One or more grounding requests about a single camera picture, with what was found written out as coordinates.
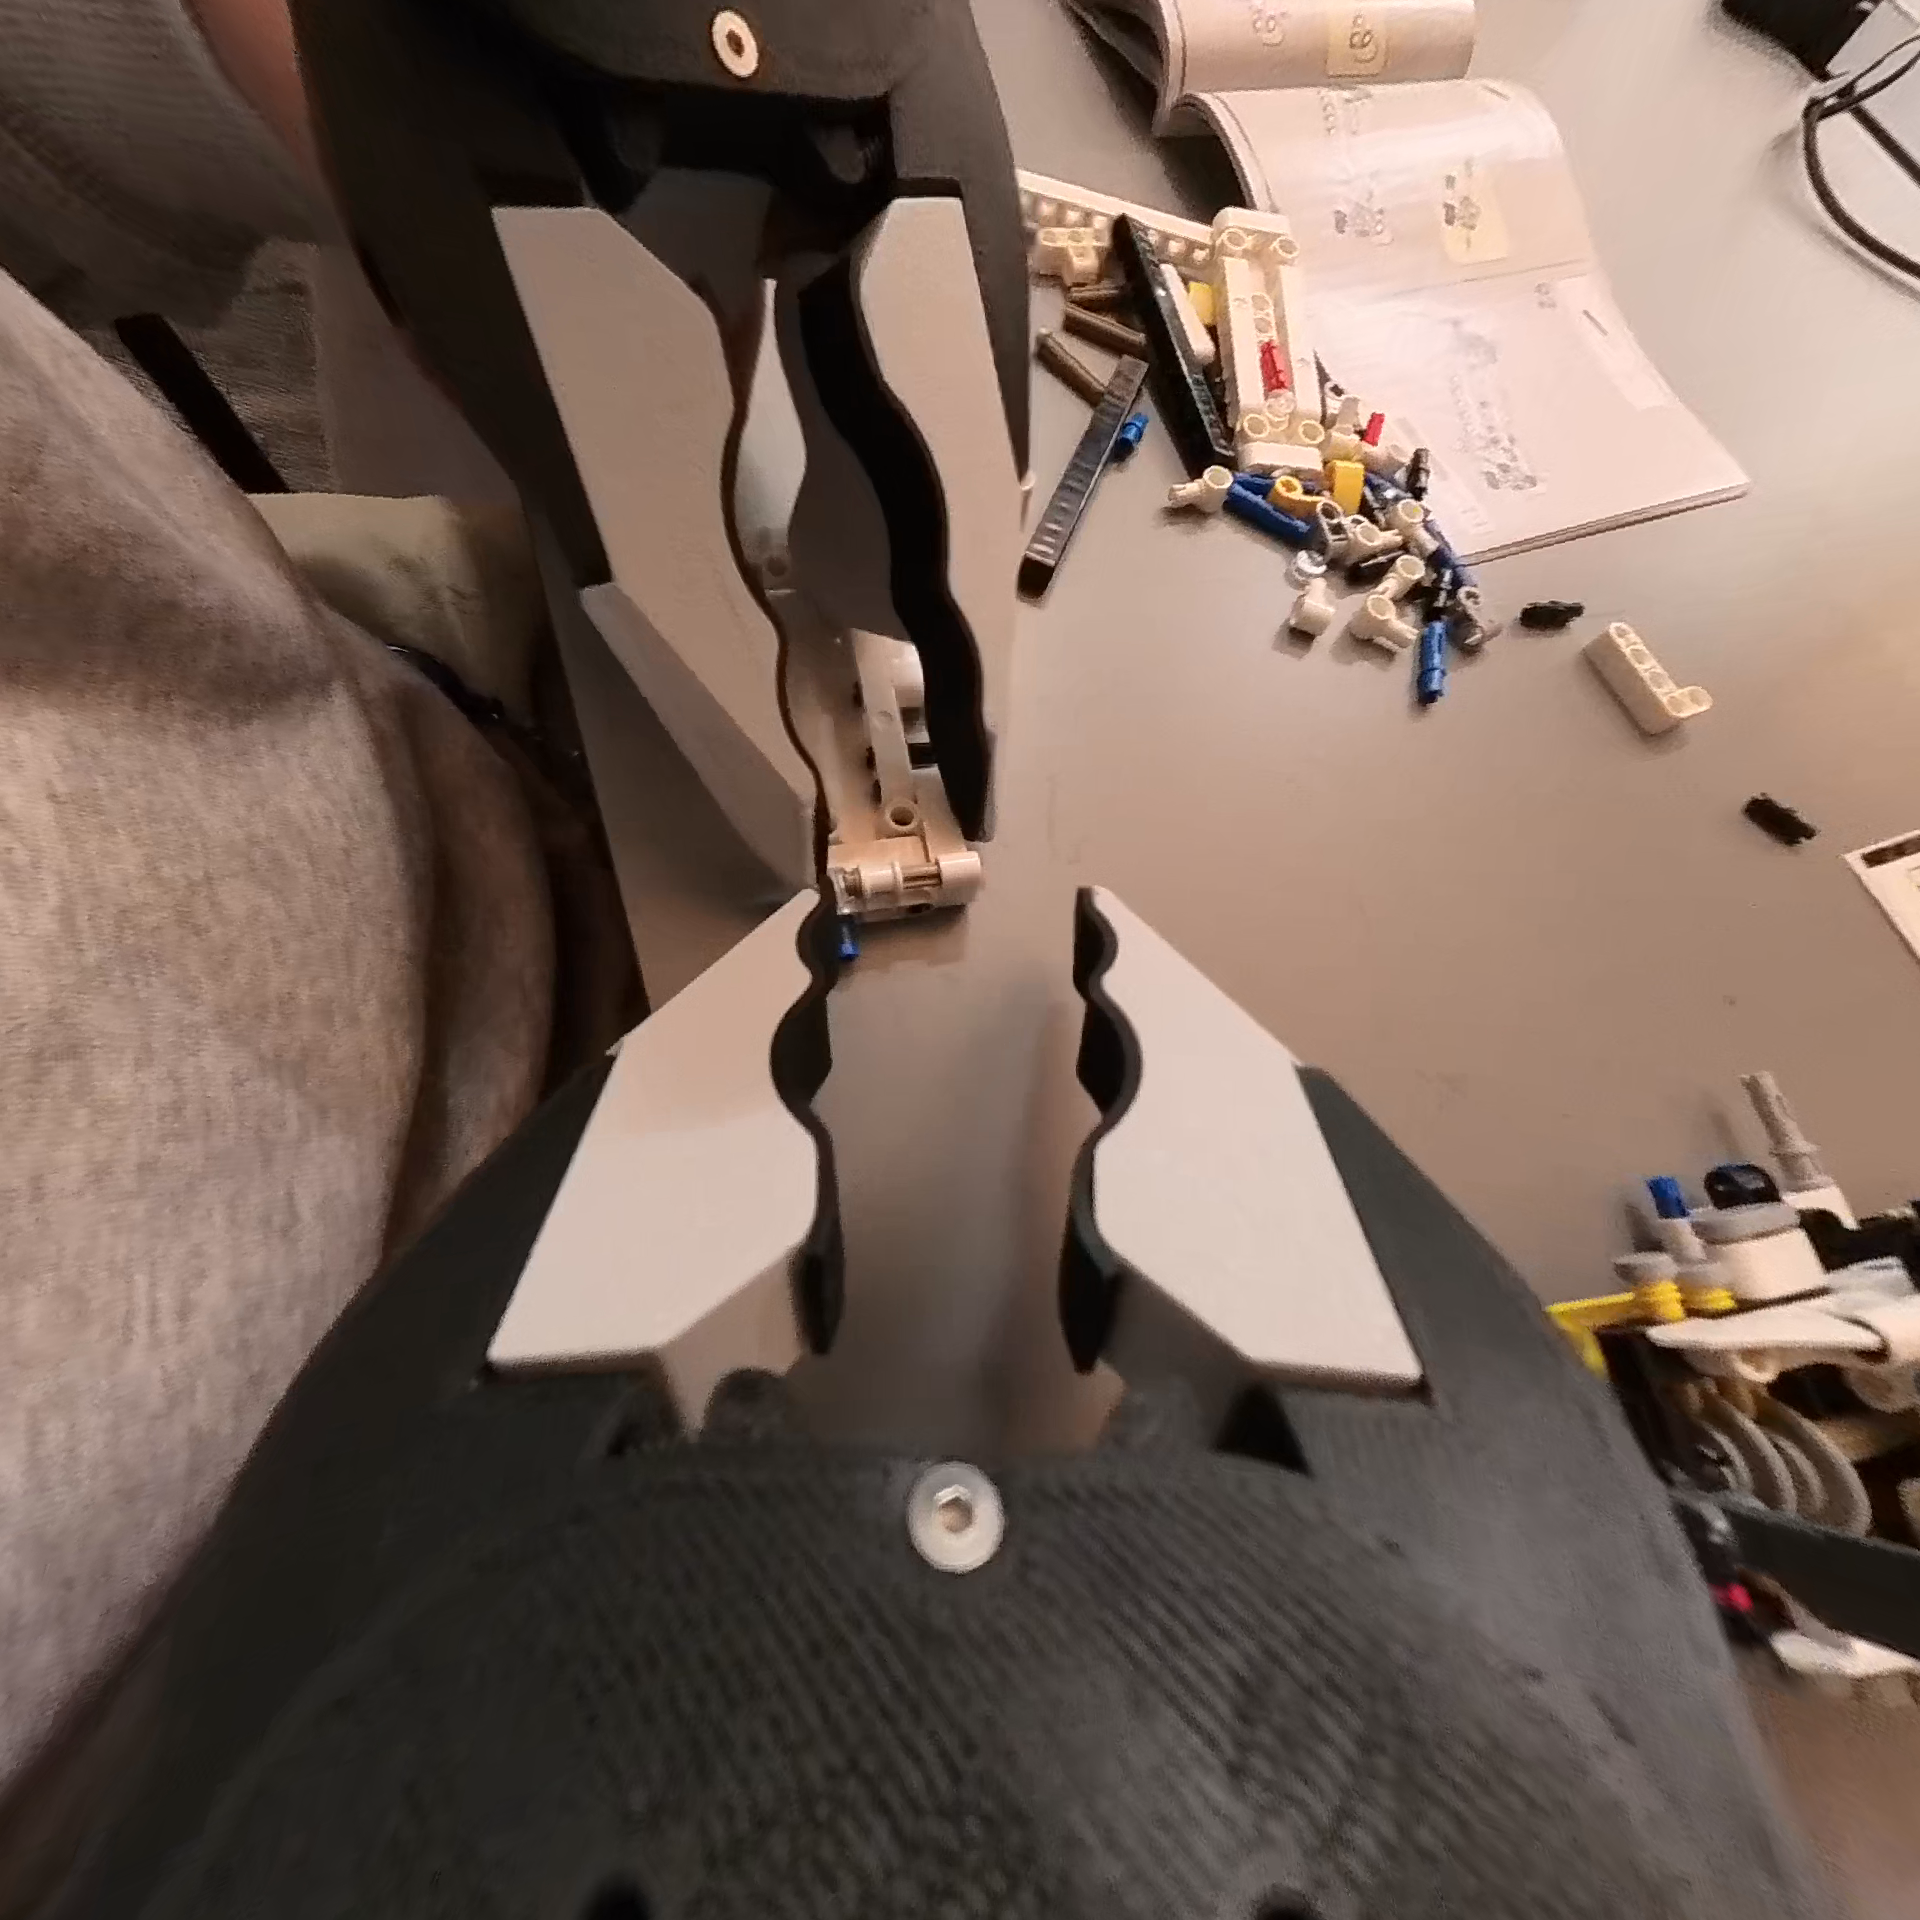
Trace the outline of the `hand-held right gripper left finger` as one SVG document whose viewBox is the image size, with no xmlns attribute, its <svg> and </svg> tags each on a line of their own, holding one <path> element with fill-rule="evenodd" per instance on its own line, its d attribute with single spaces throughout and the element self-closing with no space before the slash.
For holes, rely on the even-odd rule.
<svg viewBox="0 0 1920 1920">
<path fill-rule="evenodd" d="M 716 1391 L 834 1347 L 844 1226 L 816 1113 L 834 983 L 836 914 L 794 890 L 612 1046 L 489 1369 Z"/>
</svg>

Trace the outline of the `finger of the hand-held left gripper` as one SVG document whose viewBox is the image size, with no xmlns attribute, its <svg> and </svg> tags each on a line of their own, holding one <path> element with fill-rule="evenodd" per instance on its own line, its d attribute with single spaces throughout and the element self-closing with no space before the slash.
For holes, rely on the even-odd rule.
<svg viewBox="0 0 1920 1920">
<path fill-rule="evenodd" d="M 706 303 L 596 207 L 489 213 L 603 538 L 586 618 L 758 863 L 816 886 L 816 766 L 731 543 L 731 370 Z"/>
<path fill-rule="evenodd" d="M 947 801 L 994 837 L 1025 489 L 963 199 L 893 199 L 794 284 L 781 363 L 803 422 L 799 585 L 834 635 L 916 649 Z"/>
</svg>

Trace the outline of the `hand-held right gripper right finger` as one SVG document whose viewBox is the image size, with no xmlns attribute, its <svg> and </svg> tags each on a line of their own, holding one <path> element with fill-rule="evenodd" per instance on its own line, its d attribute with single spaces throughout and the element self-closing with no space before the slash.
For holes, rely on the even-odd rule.
<svg viewBox="0 0 1920 1920">
<path fill-rule="evenodd" d="M 1076 890 L 1076 1080 L 1058 1324 L 1081 1376 L 1421 1391 L 1303 1064 L 1113 886 Z"/>
</svg>

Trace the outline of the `pile of small lego pieces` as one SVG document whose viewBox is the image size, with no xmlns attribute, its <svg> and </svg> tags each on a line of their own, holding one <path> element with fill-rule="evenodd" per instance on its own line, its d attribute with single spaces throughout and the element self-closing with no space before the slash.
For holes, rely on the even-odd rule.
<svg viewBox="0 0 1920 1920">
<path fill-rule="evenodd" d="M 1207 467 L 1166 489 L 1172 523 L 1225 523 L 1282 552 L 1286 601 L 1282 649 L 1355 642 L 1370 663 L 1400 663 L 1410 712 L 1432 713 L 1451 689 L 1502 618 L 1484 601 L 1479 565 L 1432 513 L 1421 447 L 1404 467 L 1332 454 L 1319 479 Z"/>
</svg>

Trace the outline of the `zebra striped lego airplane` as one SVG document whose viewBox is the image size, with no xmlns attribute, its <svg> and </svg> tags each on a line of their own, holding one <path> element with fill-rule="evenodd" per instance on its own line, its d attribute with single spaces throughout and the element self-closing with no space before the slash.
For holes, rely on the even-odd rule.
<svg viewBox="0 0 1920 1920">
<path fill-rule="evenodd" d="M 1920 1684 L 1920 1226 L 1856 1213 L 1786 1088 L 1766 1164 L 1644 1179 L 1612 1287 L 1547 1308 L 1660 1476 L 1729 1644 L 1825 1691 Z"/>
</svg>

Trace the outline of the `person's left forearm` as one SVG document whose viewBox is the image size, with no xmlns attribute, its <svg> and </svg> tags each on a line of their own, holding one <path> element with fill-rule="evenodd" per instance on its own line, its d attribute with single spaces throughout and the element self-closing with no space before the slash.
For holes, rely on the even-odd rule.
<svg viewBox="0 0 1920 1920">
<path fill-rule="evenodd" d="M 0 4 L 0 260 L 36 303 L 196 320 L 264 241 L 329 239 L 287 4 Z"/>
</svg>

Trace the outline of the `black lego beam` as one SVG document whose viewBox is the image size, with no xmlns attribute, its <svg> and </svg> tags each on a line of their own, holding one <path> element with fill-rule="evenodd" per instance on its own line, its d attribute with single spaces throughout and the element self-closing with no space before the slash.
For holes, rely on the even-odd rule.
<svg viewBox="0 0 1920 1920">
<path fill-rule="evenodd" d="M 1103 474 L 1139 447 L 1139 430 L 1147 430 L 1139 394 L 1147 394 L 1147 363 L 1120 354 L 1094 403 L 1094 422 L 1087 422 L 1063 479 L 1050 482 L 1050 494 L 1038 506 L 1025 552 L 1023 552 L 1015 589 L 1025 601 L 1038 601 L 1050 589 Z"/>
</svg>

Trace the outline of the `long white lego beam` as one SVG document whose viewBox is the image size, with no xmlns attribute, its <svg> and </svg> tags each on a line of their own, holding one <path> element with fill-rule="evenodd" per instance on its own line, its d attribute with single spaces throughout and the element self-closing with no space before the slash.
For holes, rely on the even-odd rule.
<svg viewBox="0 0 1920 1920">
<path fill-rule="evenodd" d="M 1031 231 L 1081 231 L 1081 239 L 1094 239 L 1094 247 L 1103 247 L 1113 227 L 1131 218 L 1159 260 L 1187 260 L 1187 274 L 1192 274 L 1192 260 L 1208 253 L 1208 227 L 1192 227 L 1182 213 L 1139 207 L 1139 199 L 1120 199 L 1120 196 L 1096 196 L 1087 183 L 1063 183 L 1063 176 L 1015 165 L 1015 196 L 1023 196 L 1023 231 L 1025 239 Z"/>
</svg>

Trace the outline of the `lego instruction booklet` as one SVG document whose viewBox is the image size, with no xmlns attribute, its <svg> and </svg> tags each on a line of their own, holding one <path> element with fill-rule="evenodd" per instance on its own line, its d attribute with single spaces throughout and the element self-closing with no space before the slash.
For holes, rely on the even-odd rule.
<svg viewBox="0 0 1920 1920">
<path fill-rule="evenodd" d="M 1068 10 L 1152 89 L 1159 135 L 1208 135 L 1239 199 L 1286 218 L 1321 370 L 1388 447 L 1432 447 L 1462 563 L 1747 489 L 1623 328 L 1547 104 L 1471 78 L 1479 4 Z"/>
</svg>

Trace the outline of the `white angled lego beam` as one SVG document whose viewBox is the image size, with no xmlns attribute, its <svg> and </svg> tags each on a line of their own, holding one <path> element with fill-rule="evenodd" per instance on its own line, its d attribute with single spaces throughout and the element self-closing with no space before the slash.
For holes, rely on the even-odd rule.
<svg viewBox="0 0 1920 1920">
<path fill-rule="evenodd" d="M 1669 680 L 1645 641 L 1623 618 L 1606 618 L 1577 655 L 1644 736 L 1682 734 L 1710 712 L 1710 689 Z"/>
</svg>

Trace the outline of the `person's grey clothing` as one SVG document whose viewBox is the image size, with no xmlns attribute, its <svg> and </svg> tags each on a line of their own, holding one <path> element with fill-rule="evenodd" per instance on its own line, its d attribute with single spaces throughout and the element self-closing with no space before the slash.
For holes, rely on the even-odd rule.
<svg viewBox="0 0 1920 1920">
<path fill-rule="evenodd" d="M 0 1775 L 20 1796 L 388 1242 L 536 1105 L 477 725 L 8 277 Z"/>
</svg>

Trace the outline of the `zebra sticker sheet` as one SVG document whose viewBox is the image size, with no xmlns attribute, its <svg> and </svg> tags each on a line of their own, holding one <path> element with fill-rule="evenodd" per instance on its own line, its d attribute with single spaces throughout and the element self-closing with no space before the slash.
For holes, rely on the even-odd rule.
<svg viewBox="0 0 1920 1920">
<path fill-rule="evenodd" d="M 1920 836 L 1892 836 L 1840 858 L 1840 868 L 1869 886 L 1886 910 L 1907 960 L 1920 960 Z"/>
</svg>

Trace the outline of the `black power brick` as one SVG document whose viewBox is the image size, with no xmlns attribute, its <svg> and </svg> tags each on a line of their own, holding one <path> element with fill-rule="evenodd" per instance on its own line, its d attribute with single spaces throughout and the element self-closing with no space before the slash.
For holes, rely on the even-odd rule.
<svg viewBox="0 0 1920 1920">
<path fill-rule="evenodd" d="M 1886 0 L 1722 0 L 1720 10 L 1770 44 L 1809 78 L 1837 78 L 1837 52 L 1886 10 Z"/>
</svg>

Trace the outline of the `white lego frame assembly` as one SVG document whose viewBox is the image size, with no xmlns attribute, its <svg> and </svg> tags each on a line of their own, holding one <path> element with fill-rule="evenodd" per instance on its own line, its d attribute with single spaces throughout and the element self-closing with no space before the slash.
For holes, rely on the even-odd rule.
<svg viewBox="0 0 1920 1920">
<path fill-rule="evenodd" d="M 1234 474 L 1321 474 L 1321 382 L 1303 331 L 1299 241 L 1282 213 L 1225 207 L 1208 239 L 1159 231 L 1131 213 L 1113 218 L 1113 260 L 1131 298 L 1147 377 L 1172 443 L 1201 479 Z M 1207 264 L 1208 365 L 1187 336 L 1174 264 Z"/>
</svg>

